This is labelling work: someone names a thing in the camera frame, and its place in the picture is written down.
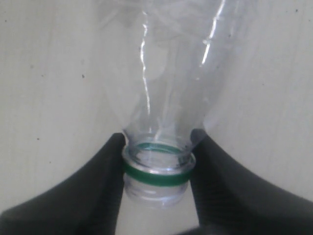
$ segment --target green ring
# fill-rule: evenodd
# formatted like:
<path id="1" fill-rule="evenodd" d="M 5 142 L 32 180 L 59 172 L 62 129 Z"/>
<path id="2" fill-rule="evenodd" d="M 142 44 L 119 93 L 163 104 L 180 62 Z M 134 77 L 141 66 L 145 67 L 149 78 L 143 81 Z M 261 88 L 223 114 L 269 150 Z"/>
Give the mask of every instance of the green ring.
<path id="1" fill-rule="evenodd" d="M 158 175 L 140 171 L 124 162 L 125 173 L 132 178 L 153 186 L 173 187 L 186 183 L 190 179 L 191 170 L 178 175 Z"/>

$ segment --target green band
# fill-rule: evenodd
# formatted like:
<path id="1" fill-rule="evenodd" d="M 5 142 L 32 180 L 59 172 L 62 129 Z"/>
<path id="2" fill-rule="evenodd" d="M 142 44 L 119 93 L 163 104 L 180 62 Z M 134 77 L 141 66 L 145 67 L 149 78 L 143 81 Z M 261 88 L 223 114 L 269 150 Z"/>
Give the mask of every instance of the green band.
<path id="1" fill-rule="evenodd" d="M 191 170 L 179 175 L 157 175 L 143 172 L 124 162 L 125 173 L 134 179 L 153 186 L 173 187 L 186 183 L 190 179 Z"/>

